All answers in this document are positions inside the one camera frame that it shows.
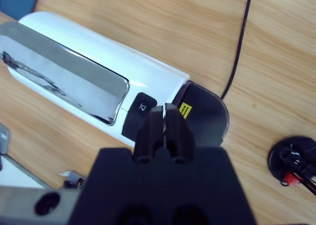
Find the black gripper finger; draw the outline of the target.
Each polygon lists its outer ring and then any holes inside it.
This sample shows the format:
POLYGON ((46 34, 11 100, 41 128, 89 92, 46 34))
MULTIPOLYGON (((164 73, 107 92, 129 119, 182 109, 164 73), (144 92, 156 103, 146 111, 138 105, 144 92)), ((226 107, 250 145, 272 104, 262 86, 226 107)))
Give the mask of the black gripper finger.
POLYGON ((135 162, 150 162, 156 150, 163 146, 163 107, 156 106, 149 111, 140 127, 135 147, 135 162))
POLYGON ((170 157, 175 163, 188 163, 196 147, 193 133, 177 106, 165 104, 165 141, 170 157))

